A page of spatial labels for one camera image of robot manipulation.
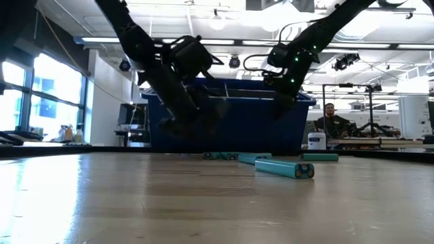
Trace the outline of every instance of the ceiling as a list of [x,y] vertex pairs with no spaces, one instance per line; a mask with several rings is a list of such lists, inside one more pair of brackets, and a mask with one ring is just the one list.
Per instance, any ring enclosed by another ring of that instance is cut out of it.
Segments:
[[[206,39],[276,39],[279,28],[291,22],[322,17],[331,12],[335,3],[343,0],[315,0],[314,14],[298,12],[288,1],[261,12],[245,11],[245,1],[234,0],[127,0],[132,18],[150,36],[174,38],[182,35],[201,35]],[[344,27],[334,41],[434,43],[434,17],[422,0],[409,0],[402,5],[403,12],[364,11]],[[39,0],[38,8],[56,24],[76,37],[115,37],[110,24],[102,15],[94,0]],[[214,20],[218,10],[219,19]],[[406,20],[407,9],[413,18]],[[293,39],[307,24],[288,28],[282,36]],[[227,64],[232,55],[243,61],[251,54],[266,54],[269,47],[207,46],[208,50]],[[118,44],[98,44],[100,55],[114,67],[123,57]],[[331,66],[339,53],[321,54],[321,65],[308,74],[307,89],[324,83],[354,83],[382,81],[383,86],[396,87],[397,75],[415,66],[429,63],[428,51],[370,51],[360,50],[361,61],[344,71],[334,72]],[[263,58],[248,62],[248,66],[264,65]],[[210,73],[216,77],[249,79],[240,67],[230,69],[213,66]]]

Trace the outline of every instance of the wooden tabletop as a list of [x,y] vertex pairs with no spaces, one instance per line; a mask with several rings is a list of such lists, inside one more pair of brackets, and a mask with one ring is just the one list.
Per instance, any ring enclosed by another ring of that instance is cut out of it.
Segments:
[[427,164],[341,157],[294,180],[200,155],[92,153],[0,161],[0,179],[0,243],[434,240]]

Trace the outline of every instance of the white container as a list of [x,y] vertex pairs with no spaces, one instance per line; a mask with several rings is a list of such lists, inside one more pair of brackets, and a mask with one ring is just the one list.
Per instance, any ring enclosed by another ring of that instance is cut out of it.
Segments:
[[311,132],[307,135],[308,150],[326,150],[326,134],[323,132]]

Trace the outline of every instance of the security camera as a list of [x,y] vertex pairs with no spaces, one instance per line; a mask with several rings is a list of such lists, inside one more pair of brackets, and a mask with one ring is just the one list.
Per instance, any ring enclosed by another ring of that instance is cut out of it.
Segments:
[[121,64],[119,65],[119,69],[123,72],[130,71],[130,69],[131,69],[130,62],[128,62],[128,60],[126,60],[126,59],[122,60]]
[[241,62],[239,61],[239,58],[237,55],[232,56],[231,60],[229,60],[229,67],[230,68],[238,68],[241,65]]

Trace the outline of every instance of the wall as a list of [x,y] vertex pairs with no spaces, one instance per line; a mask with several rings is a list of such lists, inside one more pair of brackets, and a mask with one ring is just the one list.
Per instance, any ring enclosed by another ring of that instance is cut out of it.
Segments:
[[[354,121],[357,127],[362,127],[369,122],[369,112],[356,112],[356,111],[336,111],[336,114],[349,121]],[[323,117],[322,111],[312,111],[307,113],[307,121],[314,121]],[[399,113],[398,112],[385,112],[378,113],[374,111],[374,122],[379,125],[389,125],[394,128],[399,128]]]
[[[89,71],[92,76],[87,84],[85,111],[85,141],[104,146],[118,146],[119,139],[113,132],[119,129],[117,121],[121,103],[129,103],[132,94],[132,82],[119,70],[106,63],[98,51],[91,50]],[[133,102],[143,103],[138,96],[138,87],[134,85]]]

